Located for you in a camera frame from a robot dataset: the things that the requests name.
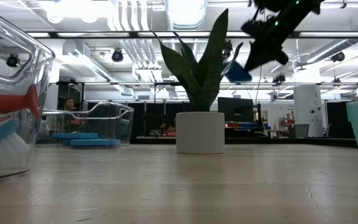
plant leaf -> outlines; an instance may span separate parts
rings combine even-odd
[[[223,70],[222,50],[221,47],[216,49],[204,85],[200,90],[201,97],[204,98],[205,103],[209,104],[209,106],[212,105],[218,96],[219,87],[223,78],[221,75]]]
[[[195,80],[193,72],[187,65],[186,60],[178,52],[165,46],[155,33],[154,35],[160,42],[162,57],[169,71],[176,76],[186,89],[187,94],[194,95],[201,87]]]
[[[182,41],[182,39],[179,37],[179,35],[176,32],[173,32],[173,34],[175,34],[175,36],[178,38],[180,42],[181,55],[183,56],[183,58],[185,58],[187,64],[190,67],[190,70],[194,73],[198,63],[193,54],[193,51],[191,50],[189,45],[187,45],[186,43],[184,43],[184,41]]]
[[[242,42],[241,44],[239,44],[237,47],[236,47],[236,51],[234,52],[234,56],[233,56],[233,59],[231,60],[231,62],[229,62],[229,64],[224,68],[223,72],[222,72],[222,75],[225,75],[227,74],[230,69],[233,67],[234,65],[234,62],[236,62],[236,59],[237,57],[239,56],[239,53],[240,53],[240,49],[241,47],[244,45],[244,43]]]
[[[217,48],[222,48],[227,34],[227,25],[229,23],[229,10],[226,9],[215,21],[209,36],[208,44],[204,54],[198,62],[195,78],[198,83],[204,83],[208,70],[211,66],[211,60],[214,57]]]

wooden tabletop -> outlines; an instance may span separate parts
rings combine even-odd
[[[358,150],[40,147],[30,172],[0,182],[0,223],[358,223]]]

blue sponge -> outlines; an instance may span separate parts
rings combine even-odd
[[[78,139],[71,140],[72,147],[106,147],[119,146],[120,140],[117,139]]]
[[[249,72],[245,71],[237,62],[233,63],[231,69],[225,76],[232,83],[249,82],[252,80],[252,76],[249,75]]]
[[[71,133],[71,134],[53,134],[55,139],[97,139],[98,133]]]

robotic arm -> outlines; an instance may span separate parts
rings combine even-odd
[[[258,9],[254,18],[241,27],[243,32],[255,39],[250,43],[251,50],[244,69],[248,72],[273,60],[286,64],[288,56],[282,51],[282,44],[309,12],[320,14],[320,4],[323,1],[255,0]],[[258,13],[265,9],[278,14],[266,21],[257,21]]]

snake plant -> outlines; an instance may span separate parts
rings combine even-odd
[[[181,54],[165,46],[158,38],[162,57],[167,68],[176,76],[184,87],[193,111],[209,111],[219,93],[223,76],[231,69],[243,43],[237,46],[233,59],[228,65],[223,63],[223,47],[227,34],[229,10],[226,9],[215,21],[209,36],[204,54],[197,62],[193,51],[182,41],[177,33],[181,45]]]

